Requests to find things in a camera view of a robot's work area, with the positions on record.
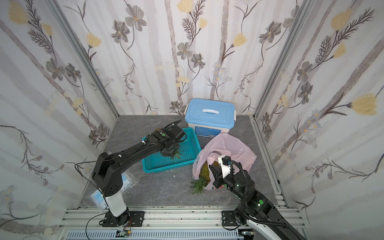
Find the white box handle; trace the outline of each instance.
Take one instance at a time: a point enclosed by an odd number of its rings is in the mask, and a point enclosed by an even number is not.
[[[185,107],[184,115],[187,113],[188,106],[189,106],[189,104],[187,104],[187,106]]]
[[[212,110],[212,109],[203,109],[203,112],[205,112],[205,113],[216,113],[216,114],[219,113],[219,111]]]

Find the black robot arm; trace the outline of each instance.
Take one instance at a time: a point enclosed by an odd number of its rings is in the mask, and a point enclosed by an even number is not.
[[[172,156],[180,147],[179,143],[187,138],[185,132],[177,126],[180,121],[155,130],[141,142],[121,152],[103,152],[99,155],[91,176],[108,205],[106,226],[124,226],[131,219],[120,191],[123,184],[121,174],[153,153],[160,151],[164,157]]]
[[[255,182],[249,177],[248,172],[242,169],[241,163],[231,161],[229,156],[222,158],[226,166],[230,166],[230,173],[223,177],[221,167],[209,165],[215,181],[216,188],[224,185],[229,191],[234,193],[241,203],[235,209],[235,218],[238,224],[258,227],[259,225],[268,226],[281,239],[305,240],[296,229],[290,225],[280,214],[273,203],[262,193],[255,189]],[[239,168],[239,172],[234,174],[233,165]]]

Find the gray flower print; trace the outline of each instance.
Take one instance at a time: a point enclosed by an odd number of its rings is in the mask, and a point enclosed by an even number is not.
[[[264,116],[263,116],[263,122],[266,122],[269,120],[269,114],[268,112],[265,112]]]
[[[291,18],[286,18],[283,23],[284,28],[290,28],[293,25],[293,21],[295,20],[295,17],[297,15],[297,12],[299,11],[299,6],[296,6],[292,11],[291,11]]]
[[[65,69],[67,70],[68,76],[72,77],[75,82],[77,81],[77,77],[81,78],[80,70],[75,70],[72,64],[68,63]]]
[[[178,101],[171,102],[170,108],[172,111],[176,111],[176,109],[180,109],[180,103]]]
[[[125,10],[130,15],[130,17],[125,18],[128,26],[135,26],[138,31],[143,30],[141,26],[147,26],[146,21],[142,19],[144,17],[144,12],[138,6],[131,7],[131,5],[127,4]]]
[[[185,111],[185,108],[186,108],[187,106],[186,105],[184,105],[184,106],[182,106],[181,108],[180,108],[180,113],[181,114],[183,114],[184,113],[184,111]]]
[[[120,39],[123,39],[124,42],[128,42],[127,34],[129,34],[129,29],[127,25],[125,25],[125,22],[117,22],[116,20],[113,20],[112,28],[116,31],[111,34],[111,37],[113,37],[115,42],[119,43]]]
[[[271,126],[269,124],[265,125],[265,127],[264,127],[265,138],[268,139],[269,135],[271,135],[271,134],[272,134]]]
[[[98,132],[99,136],[100,137],[105,137],[107,135],[107,131],[108,131],[107,127],[104,126],[103,123],[100,123],[100,126],[97,129],[97,132]]]
[[[303,80],[304,82],[306,82],[308,80],[308,73],[312,70],[312,64],[310,64],[308,61],[304,62],[303,65],[301,66],[301,69],[299,69],[297,71],[297,73],[299,74],[297,76],[297,80],[298,81],[301,81]]]
[[[46,63],[46,68],[48,72],[52,73],[53,79],[59,78],[60,81],[63,80],[62,74],[65,73],[64,67],[57,66],[56,60],[51,58],[51,60]]]
[[[266,30],[267,30],[267,33],[260,34],[259,36],[260,43],[264,43],[265,40],[268,40],[268,42],[270,43],[273,42],[275,35],[278,35],[281,33],[281,23],[275,23],[274,21],[272,21],[271,24],[269,24],[268,28],[266,28]]]
[[[177,52],[178,56],[181,56],[181,59],[185,59],[186,57],[192,57],[192,51],[188,51],[189,43],[179,43],[177,46],[179,52]]]
[[[193,54],[193,57],[191,59],[192,62],[194,62],[193,68],[197,67],[198,65],[200,68],[204,68],[205,63],[203,63],[201,60],[204,58],[201,56],[201,53],[199,54]]]
[[[308,95],[312,93],[312,88],[313,85],[310,85],[309,82],[306,82],[301,86],[301,93],[298,95],[298,97],[303,99],[301,101],[302,104],[306,104],[310,101]]]
[[[97,138],[99,135],[96,133],[96,130],[92,130],[89,135],[89,139],[92,141],[92,145],[95,145],[97,143]]]

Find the wall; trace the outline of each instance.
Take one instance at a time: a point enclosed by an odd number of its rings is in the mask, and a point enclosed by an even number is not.
[[[115,118],[44,1],[0,6],[0,239],[51,239]]]
[[[311,239],[382,239],[384,3],[316,1],[258,116]]]
[[[120,114],[253,114],[302,1],[58,0]]]

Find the pineapple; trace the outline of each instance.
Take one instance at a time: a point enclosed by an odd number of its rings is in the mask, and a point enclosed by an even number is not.
[[[220,167],[217,161],[214,161],[212,165]],[[191,182],[193,184],[191,186],[191,188],[193,188],[192,194],[201,194],[204,191],[203,188],[206,187],[210,181],[208,163],[205,162],[200,169],[199,179]]]

